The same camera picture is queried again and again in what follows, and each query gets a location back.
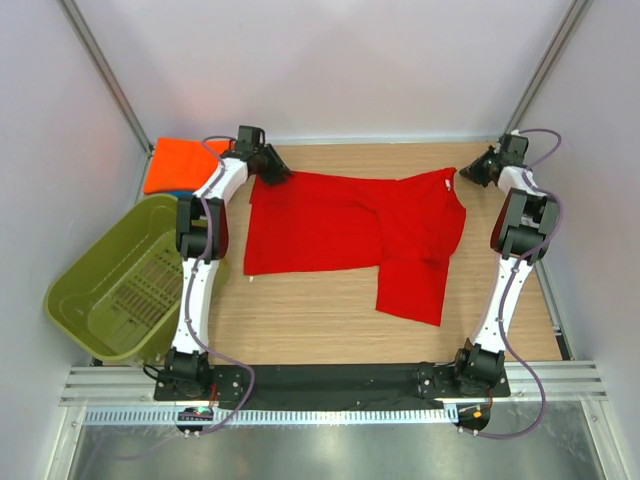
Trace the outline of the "red t shirt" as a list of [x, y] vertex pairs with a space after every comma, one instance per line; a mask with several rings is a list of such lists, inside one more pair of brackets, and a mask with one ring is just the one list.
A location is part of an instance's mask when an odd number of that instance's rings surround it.
[[376, 308], [438, 326], [466, 210], [446, 167], [404, 179], [297, 172], [256, 180], [244, 255], [247, 276], [375, 267]]

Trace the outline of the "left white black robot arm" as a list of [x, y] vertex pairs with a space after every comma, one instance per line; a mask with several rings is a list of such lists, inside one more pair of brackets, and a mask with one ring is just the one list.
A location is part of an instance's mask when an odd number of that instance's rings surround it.
[[227, 204], [254, 175], [270, 185], [292, 176], [260, 127], [241, 125], [221, 154], [213, 149], [216, 139], [201, 141], [217, 161], [213, 173], [194, 193], [178, 200], [176, 249], [183, 286], [176, 332], [157, 375], [156, 400], [199, 400], [213, 391], [209, 313], [214, 280], [229, 246]]

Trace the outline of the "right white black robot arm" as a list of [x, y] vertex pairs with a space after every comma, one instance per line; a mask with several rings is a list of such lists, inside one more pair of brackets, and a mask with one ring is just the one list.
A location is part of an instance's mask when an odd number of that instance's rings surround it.
[[506, 383], [505, 354], [513, 351], [508, 332], [520, 292], [561, 222], [560, 201], [537, 185], [532, 167], [525, 163], [531, 133], [555, 138], [543, 159], [562, 141], [551, 129], [512, 130], [460, 170], [466, 180], [482, 187], [493, 184], [505, 194], [490, 237], [496, 254], [493, 287], [479, 324], [458, 351], [450, 372], [453, 389], [464, 396], [482, 395]]

